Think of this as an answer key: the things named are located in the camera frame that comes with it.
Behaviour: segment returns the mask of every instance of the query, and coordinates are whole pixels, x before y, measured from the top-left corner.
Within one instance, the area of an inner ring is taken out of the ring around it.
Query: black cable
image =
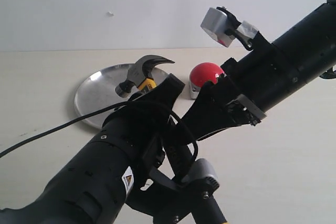
[[[193,143],[193,147],[194,147],[194,153],[193,153],[193,157],[191,159],[191,164],[190,164],[190,167],[191,165],[195,162],[196,158],[197,158],[197,155],[198,155],[198,145],[197,145],[197,142],[195,140],[195,138],[193,137],[193,134],[191,133],[191,131],[189,130],[189,128],[185,125],[185,123],[182,121],[182,119],[173,111],[171,110],[170,108],[168,108],[166,105],[162,104],[162,103],[159,103],[159,102],[153,102],[153,101],[125,101],[125,102],[119,102],[119,103],[116,103],[116,104],[113,104],[111,106],[108,106],[104,109],[100,109],[100,110],[97,110],[97,111],[94,111],[92,113],[89,113],[89,114],[86,114],[86,115],[83,115],[83,116],[80,116],[76,119],[73,119],[65,124],[62,124],[58,127],[55,127],[53,129],[50,129],[48,131],[45,131],[45,132],[42,132],[38,135],[35,135],[35,136],[32,136],[26,140],[23,140],[11,147],[9,147],[8,149],[2,151],[0,153],[0,158],[2,158],[3,156],[7,155],[8,153],[18,149],[19,147],[25,145],[25,144],[28,144],[34,140],[37,140],[41,137],[44,137],[46,135],[49,135],[51,133],[54,133],[56,131],[59,131],[59,130],[62,130],[74,123],[77,123],[79,121],[82,121],[86,118],[90,118],[92,116],[95,116],[95,115],[98,115],[98,114],[101,114],[101,113],[104,113],[106,111],[109,111],[109,110],[112,110],[112,109],[115,109],[117,107],[120,107],[120,106],[125,106],[125,105],[137,105],[137,104],[143,104],[143,105],[155,105],[155,106],[159,106],[161,107],[162,109],[164,109],[167,113],[169,113],[172,117],[174,117],[178,123],[180,123],[187,135],[188,138],[190,138],[191,142]]]

